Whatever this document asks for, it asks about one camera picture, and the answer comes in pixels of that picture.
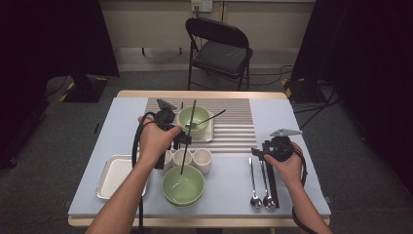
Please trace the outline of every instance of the spoon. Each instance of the spoon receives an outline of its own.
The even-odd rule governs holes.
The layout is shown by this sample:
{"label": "spoon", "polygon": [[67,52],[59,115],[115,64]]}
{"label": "spoon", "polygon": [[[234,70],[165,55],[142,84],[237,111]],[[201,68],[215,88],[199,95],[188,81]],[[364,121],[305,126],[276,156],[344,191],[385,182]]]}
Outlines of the spoon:
{"label": "spoon", "polygon": [[267,195],[264,197],[264,200],[263,200],[264,206],[267,209],[271,209],[276,206],[276,203],[274,202],[273,197],[271,196],[271,194],[268,192],[268,189],[267,189],[267,179],[265,178],[265,169],[264,169],[263,161],[259,161],[259,162],[261,163],[262,176],[264,177],[265,192],[267,193]]}
{"label": "spoon", "polygon": [[[204,121],[201,121],[200,123],[192,123],[192,129],[196,128],[198,125],[200,125],[200,124],[202,124],[202,123],[204,123],[204,122],[206,122],[206,121],[208,121],[208,120],[210,120],[210,119],[215,118],[216,116],[218,116],[218,115],[220,115],[220,114],[222,114],[222,113],[224,113],[224,112],[225,112],[225,109],[222,110],[221,112],[217,113],[216,115],[212,115],[211,117],[205,119]],[[190,123],[187,123],[187,124],[185,125],[185,128],[189,129],[189,126],[191,126],[191,124],[190,124]]]}
{"label": "spoon", "polygon": [[261,199],[257,196],[257,193],[255,192],[255,182],[254,182],[254,170],[252,169],[252,159],[249,158],[249,166],[251,168],[251,179],[252,179],[252,192],[254,193],[251,200],[249,203],[254,209],[260,209],[262,208],[262,202]]}

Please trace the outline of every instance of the chair backrest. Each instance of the chair backrest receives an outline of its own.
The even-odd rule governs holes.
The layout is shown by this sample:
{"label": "chair backrest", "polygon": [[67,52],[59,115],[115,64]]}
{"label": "chair backrest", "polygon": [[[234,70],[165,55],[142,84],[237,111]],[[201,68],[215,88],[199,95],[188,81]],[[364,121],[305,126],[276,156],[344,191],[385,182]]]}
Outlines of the chair backrest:
{"label": "chair backrest", "polygon": [[235,26],[203,18],[190,18],[185,23],[191,40],[193,35],[234,47],[249,48],[245,34]]}

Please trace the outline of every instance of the black cord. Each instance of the black cord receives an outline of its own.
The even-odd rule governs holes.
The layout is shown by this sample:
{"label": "black cord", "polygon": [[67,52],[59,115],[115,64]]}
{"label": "black cord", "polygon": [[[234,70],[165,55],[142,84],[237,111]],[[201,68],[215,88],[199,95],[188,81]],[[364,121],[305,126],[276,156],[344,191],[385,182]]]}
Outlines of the black cord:
{"label": "black cord", "polygon": [[297,110],[297,111],[294,111],[294,114],[299,114],[299,113],[303,113],[303,112],[307,112],[307,111],[318,110],[318,109],[321,109],[321,108],[324,108],[324,107],[327,107],[327,106],[330,106],[330,105],[337,104],[338,102],[339,102],[339,99],[337,99],[337,100],[335,100],[335,101],[333,101],[333,102],[331,102],[331,103],[329,103],[329,104],[327,104],[327,105],[316,106],[315,108],[310,108],[310,109]]}
{"label": "black cord", "polygon": [[[134,135],[134,140],[133,140],[133,147],[131,150],[131,166],[134,167],[136,164],[136,158],[137,158],[137,146],[139,145],[139,140],[140,140],[140,135],[142,134],[143,128],[150,123],[154,123],[153,121],[143,124],[145,122],[146,117],[148,115],[152,115],[155,117],[155,113],[153,112],[147,112],[143,115],[143,117],[139,121],[139,125],[137,126],[136,129],[136,134]],[[144,234],[145,229],[143,227],[143,197],[140,196],[140,201],[139,201],[139,233]]]}
{"label": "black cord", "polygon": [[328,104],[330,104],[330,102],[331,102],[331,100],[332,100],[332,98],[333,98],[334,93],[335,93],[335,89],[334,89],[334,91],[331,93],[331,96],[328,98],[328,100],[325,102],[325,104],[324,104],[323,106],[319,107],[319,110],[318,110],[315,114],[313,114],[303,125],[300,126],[300,130],[303,130],[303,128],[304,128],[312,119],[314,119],[314,117],[316,117],[322,110],[324,110],[324,109],[326,108],[326,106],[328,106]]}
{"label": "black cord", "polygon": [[[306,184],[306,179],[307,179],[307,174],[308,174],[308,173],[307,173],[306,160],[305,160],[305,158],[304,158],[303,153],[302,153],[300,150],[294,148],[293,151],[294,151],[294,153],[296,153],[296,154],[298,155],[298,157],[300,157],[301,163],[302,163],[302,165],[303,165],[303,174],[301,175],[301,184],[302,184],[303,187],[304,187],[304,185]],[[299,226],[301,229],[303,229],[303,230],[306,231],[307,233],[317,234],[316,231],[314,231],[314,230],[311,229],[310,227],[304,225],[304,224],[300,221],[300,219],[298,219],[297,214],[296,214],[295,211],[294,211],[294,208],[292,208],[292,219],[294,220],[295,224],[297,224],[297,226]]]}
{"label": "black cord", "polygon": [[[322,92],[322,94],[323,94],[324,96],[329,96],[329,97],[330,97],[330,96],[334,96],[334,94],[335,94],[335,88],[332,86],[332,89],[333,89],[333,90],[331,90],[331,91]],[[305,108],[305,107],[315,107],[315,109],[319,109],[319,108],[322,107],[323,105],[326,105],[326,106],[328,106],[328,105],[333,105],[333,104],[337,103],[338,100],[339,100],[339,98],[337,98],[336,100],[332,101],[331,103],[327,103],[326,101],[325,101],[325,102],[322,102],[322,103],[319,103],[319,102],[291,102],[291,105],[292,105],[293,108],[297,108],[297,107],[301,107],[301,108]],[[299,111],[296,111],[296,112],[294,111],[294,113],[305,112],[305,111],[308,111],[308,110],[304,109],[304,110],[299,110]]]}
{"label": "black cord", "polygon": [[[282,72],[282,69],[285,68],[285,67],[288,67],[288,66],[293,66],[293,65],[284,65],[284,66],[282,66],[282,67],[280,68],[280,70],[281,70],[280,73],[269,73],[269,74],[265,74],[265,73],[258,73],[258,74],[249,73],[249,76],[251,76],[251,75],[257,75],[257,76],[279,75],[279,77],[278,77],[276,80],[271,81],[271,82],[269,82],[269,83],[264,83],[264,84],[253,84],[253,83],[249,83],[249,86],[268,86],[268,85],[272,85],[272,84],[280,81],[281,78],[282,78],[282,75],[291,73],[292,70],[291,70],[291,71]],[[238,83],[238,81],[236,81],[236,80],[233,80],[233,79],[230,79],[230,78],[227,78],[227,77],[225,77],[225,76],[218,75],[218,74],[216,74],[216,75],[219,76],[219,77],[221,77],[221,78],[223,78],[223,79],[226,80],[226,81],[229,81],[229,82],[232,82],[232,83]]]}

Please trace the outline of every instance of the electrical outlet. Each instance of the electrical outlet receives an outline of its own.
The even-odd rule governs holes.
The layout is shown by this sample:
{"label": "electrical outlet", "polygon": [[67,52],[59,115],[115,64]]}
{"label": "electrical outlet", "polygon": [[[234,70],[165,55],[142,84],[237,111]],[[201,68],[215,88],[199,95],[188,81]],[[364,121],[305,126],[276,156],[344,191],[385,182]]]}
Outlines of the electrical outlet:
{"label": "electrical outlet", "polygon": [[212,0],[203,0],[202,12],[212,12]]}
{"label": "electrical outlet", "polygon": [[202,6],[203,6],[203,0],[191,0],[191,11],[192,12],[201,12]]}

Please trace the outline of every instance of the black curtain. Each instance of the black curtain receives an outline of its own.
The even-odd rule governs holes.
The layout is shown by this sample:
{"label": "black curtain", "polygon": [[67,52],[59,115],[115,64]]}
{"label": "black curtain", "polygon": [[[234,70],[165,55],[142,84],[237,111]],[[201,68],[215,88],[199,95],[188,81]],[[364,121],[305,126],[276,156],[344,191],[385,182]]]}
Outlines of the black curtain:
{"label": "black curtain", "polygon": [[337,87],[366,143],[411,193],[412,12],[411,0],[317,0],[293,70]]}
{"label": "black curtain", "polygon": [[119,71],[97,0],[0,0],[0,18],[1,164],[49,79]]}

